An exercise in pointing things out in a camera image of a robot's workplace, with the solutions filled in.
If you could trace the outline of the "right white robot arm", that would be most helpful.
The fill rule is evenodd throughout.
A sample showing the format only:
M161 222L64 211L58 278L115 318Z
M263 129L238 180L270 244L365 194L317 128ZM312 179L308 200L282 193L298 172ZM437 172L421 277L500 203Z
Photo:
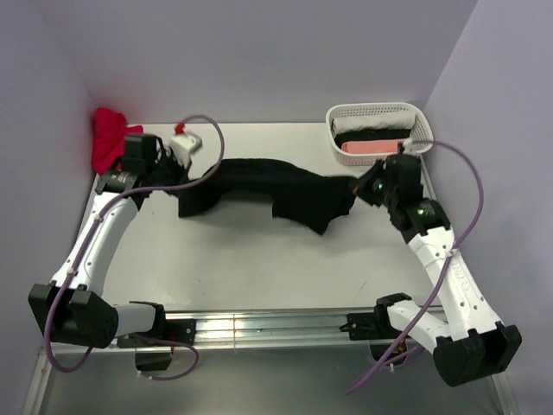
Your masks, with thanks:
M433 285L446 319L441 321L413 299L396 293L377 300L372 312L350 314L342 326L353 340L409 337L432 354L449 386L504 372L522 344L514 325L505 325L478 288L459 251L442 205L423 194L422 163L412 155L378 160L354 184L371 206L386 208Z

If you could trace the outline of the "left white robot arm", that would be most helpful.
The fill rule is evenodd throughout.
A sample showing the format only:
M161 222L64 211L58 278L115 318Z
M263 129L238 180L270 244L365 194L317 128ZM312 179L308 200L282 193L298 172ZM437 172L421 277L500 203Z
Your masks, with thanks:
M92 210L62 267L48 284L35 284L29 305L46 342L106 348L124 335L149 345L165 341L165 310L152 302L111 305L105 278L120 240L154 187L185 182L197 137L176 134L167 144L152 134L130 134L124 153L99 177Z

